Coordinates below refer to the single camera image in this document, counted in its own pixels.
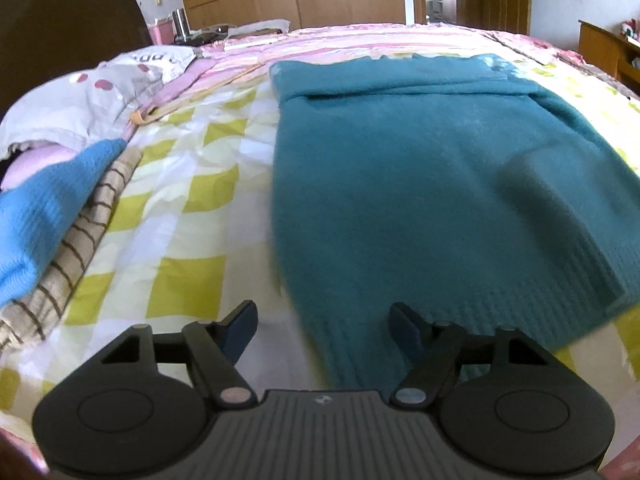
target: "pink pillow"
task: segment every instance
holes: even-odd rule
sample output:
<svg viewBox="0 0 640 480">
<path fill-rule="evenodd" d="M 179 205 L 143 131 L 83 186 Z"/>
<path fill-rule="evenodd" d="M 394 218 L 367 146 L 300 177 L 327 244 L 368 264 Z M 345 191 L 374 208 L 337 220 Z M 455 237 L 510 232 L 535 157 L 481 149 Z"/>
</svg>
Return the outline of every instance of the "pink pillow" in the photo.
<svg viewBox="0 0 640 480">
<path fill-rule="evenodd" d="M 40 148 L 33 148 L 18 155 L 4 174 L 0 189 L 13 189 L 20 186 L 30 176 L 38 171 L 59 162 L 66 162 L 74 158 L 78 152 L 65 148 L 59 144 L 50 144 Z"/>
</svg>

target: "headboard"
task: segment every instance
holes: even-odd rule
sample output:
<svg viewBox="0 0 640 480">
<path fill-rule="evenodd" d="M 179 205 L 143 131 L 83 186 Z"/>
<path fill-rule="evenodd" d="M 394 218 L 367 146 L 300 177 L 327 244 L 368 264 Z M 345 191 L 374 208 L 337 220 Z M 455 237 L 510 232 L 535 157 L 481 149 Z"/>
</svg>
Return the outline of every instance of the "headboard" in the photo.
<svg viewBox="0 0 640 480">
<path fill-rule="evenodd" d="M 0 120 L 36 86 L 150 44 L 136 0 L 0 0 Z"/>
</svg>

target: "blue sweater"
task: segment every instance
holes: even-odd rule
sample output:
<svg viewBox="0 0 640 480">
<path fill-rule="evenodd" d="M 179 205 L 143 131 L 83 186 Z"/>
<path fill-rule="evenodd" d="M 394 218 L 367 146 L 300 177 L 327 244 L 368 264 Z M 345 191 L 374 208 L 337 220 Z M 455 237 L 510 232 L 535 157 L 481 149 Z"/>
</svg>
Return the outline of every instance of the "blue sweater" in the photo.
<svg viewBox="0 0 640 480">
<path fill-rule="evenodd" d="M 101 140 L 0 194 L 0 306 L 32 291 L 100 177 L 124 150 Z"/>
<path fill-rule="evenodd" d="M 640 300 L 640 182 L 514 66 L 365 58 L 271 77 L 276 257 L 334 386 L 406 374 L 396 301 L 557 349 Z"/>
</svg>

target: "checkered bedsheet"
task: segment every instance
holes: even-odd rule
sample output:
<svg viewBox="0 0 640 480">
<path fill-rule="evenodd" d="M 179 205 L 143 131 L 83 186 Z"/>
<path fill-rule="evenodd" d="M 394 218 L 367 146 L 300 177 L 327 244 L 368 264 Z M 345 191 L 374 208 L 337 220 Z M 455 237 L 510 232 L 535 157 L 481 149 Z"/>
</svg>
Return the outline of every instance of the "checkered bedsheet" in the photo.
<svg viewBox="0 0 640 480">
<path fill-rule="evenodd" d="M 465 49 L 456 43 L 455 54 L 494 52 L 515 62 L 583 112 L 640 168 L 640 103 L 563 63 L 542 66 L 483 41 Z M 411 52 L 451 54 L 432 38 L 391 54 Z M 343 48 L 339 55 L 353 57 Z M 274 265 L 270 193 L 278 117 L 263 73 L 139 130 L 132 145 L 143 150 L 143 160 L 62 323 L 41 346 L 0 356 L 0 426 L 32 439 L 28 422 L 42 396 L 130 325 L 177 332 L 193 320 L 220 319 L 245 299 L 258 304 L 260 328 L 238 368 L 258 392 L 328 386 Z M 614 407 L 633 407 L 638 397 L 629 396 L 640 396 L 640 307 L 558 355 Z M 188 380 L 184 367 L 161 370 Z"/>
</svg>

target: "pink trash bin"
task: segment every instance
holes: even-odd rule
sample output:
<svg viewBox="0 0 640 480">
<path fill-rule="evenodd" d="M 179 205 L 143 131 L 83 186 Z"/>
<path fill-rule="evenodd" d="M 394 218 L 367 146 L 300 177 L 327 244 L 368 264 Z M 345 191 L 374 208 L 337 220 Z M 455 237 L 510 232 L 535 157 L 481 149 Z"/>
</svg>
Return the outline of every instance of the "pink trash bin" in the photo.
<svg viewBox="0 0 640 480">
<path fill-rule="evenodd" d="M 149 25 L 149 33 L 156 45 L 174 44 L 174 20 L 167 18 L 158 21 L 157 25 Z"/>
</svg>

